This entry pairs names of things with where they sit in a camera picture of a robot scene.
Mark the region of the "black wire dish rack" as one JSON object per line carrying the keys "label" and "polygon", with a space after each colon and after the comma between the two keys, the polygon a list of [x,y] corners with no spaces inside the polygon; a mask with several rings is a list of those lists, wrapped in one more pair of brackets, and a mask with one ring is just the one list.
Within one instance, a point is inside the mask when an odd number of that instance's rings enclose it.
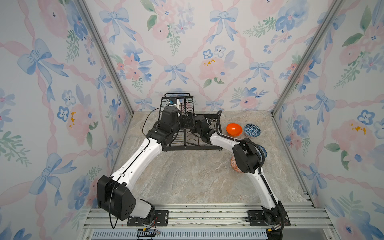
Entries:
{"label": "black wire dish rack", "polygon": [[173,133],[170,143],[163,145],[163,151],[187,150],[218,150],[223,148],[214,146],[209,140],[209,134],[214,130],[221,130],[220,118],[215,114],[195,114],[194,97],[190,93],[166,93],[161,99],[159,122],[162,120],[163,110],[169,106],[179,110],[177,123],[178,132]]}

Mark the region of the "red geometric pattern bowl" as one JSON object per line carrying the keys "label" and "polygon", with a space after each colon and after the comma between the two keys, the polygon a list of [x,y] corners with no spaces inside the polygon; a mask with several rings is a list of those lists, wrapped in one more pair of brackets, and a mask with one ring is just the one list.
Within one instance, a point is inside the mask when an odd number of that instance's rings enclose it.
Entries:
{"label": "red geometric pattern bowl", "polygon": [[238,166],[237,166],[237,162],[236,162],[236,159],[235,159],[234,156],[232,156],[232,158],[231,158],[231,166],[232,166],[232,168],[233,168],[233,170],[234,170],[235,172],[237,172],[237,173],[243,173],[243,172],[238,168]]}

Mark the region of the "blue floral bowl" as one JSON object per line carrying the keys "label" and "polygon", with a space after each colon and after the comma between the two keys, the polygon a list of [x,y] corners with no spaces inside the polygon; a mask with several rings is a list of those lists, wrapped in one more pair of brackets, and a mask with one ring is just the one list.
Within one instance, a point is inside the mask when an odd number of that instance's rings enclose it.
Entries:
{"label": "blue floral bowl", "polygon": [[267,153],[266,149],[261,145],[259,145],[259,148],[263,151],[265,158],[267,158],[268,153]]}

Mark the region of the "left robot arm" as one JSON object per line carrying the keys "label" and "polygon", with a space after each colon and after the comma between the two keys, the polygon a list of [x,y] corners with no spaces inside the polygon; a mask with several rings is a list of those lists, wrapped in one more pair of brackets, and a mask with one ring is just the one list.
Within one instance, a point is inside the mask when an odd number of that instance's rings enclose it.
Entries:
{"label": "left robot arm", "polygon": [[136,199],[131,191],[147,166],[175,140],[179,131],[194,126],[193,112],[182,114],[175,106],[165,107],[160,119],[130,159],[111,176],[102,176],[98,180],[98,207],[121,221],[132,218],[144,226],[151,225],[155,221],[155,206]]}

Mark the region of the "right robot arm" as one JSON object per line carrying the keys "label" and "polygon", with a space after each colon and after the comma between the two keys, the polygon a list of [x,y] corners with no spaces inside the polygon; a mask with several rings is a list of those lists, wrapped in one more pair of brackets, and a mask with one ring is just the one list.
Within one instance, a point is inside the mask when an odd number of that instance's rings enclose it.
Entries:
{"label": "right robot arm", "polygon": [[194,133],[207,144],[232,151],[238,169],[249,176],[259,193],[265,223],[272,232],[281,232],[285,227],[287,212],[282,202],[275,196],[263,172],[266,156],[263,150],[250,139],[236,139],[210,127],[210,121],[202,115],[195,117]]}

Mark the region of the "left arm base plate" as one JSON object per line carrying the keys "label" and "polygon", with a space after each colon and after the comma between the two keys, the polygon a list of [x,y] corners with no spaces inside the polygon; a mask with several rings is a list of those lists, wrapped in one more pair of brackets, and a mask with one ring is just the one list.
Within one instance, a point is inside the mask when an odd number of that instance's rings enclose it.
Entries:
{"label": "left arm base plate", "polygon": [[129,217],[127,226],[129,227],[166,227],[169,221],[168,210],[154,210],[145,219],[139,217]]}

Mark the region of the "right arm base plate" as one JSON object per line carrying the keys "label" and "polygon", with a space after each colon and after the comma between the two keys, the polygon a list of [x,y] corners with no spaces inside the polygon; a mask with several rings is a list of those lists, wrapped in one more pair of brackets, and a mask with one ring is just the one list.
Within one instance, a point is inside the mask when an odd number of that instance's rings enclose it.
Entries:
{"label": "right arm base plate", "polygon": [[250,223],[251,227],[278,227],[281,220],[284,220],[284,227],[291,226],[290,218],[286,211],[282,212],[282,217],[279,212],[272,213],[271,211],[249,210],[245,221]]}

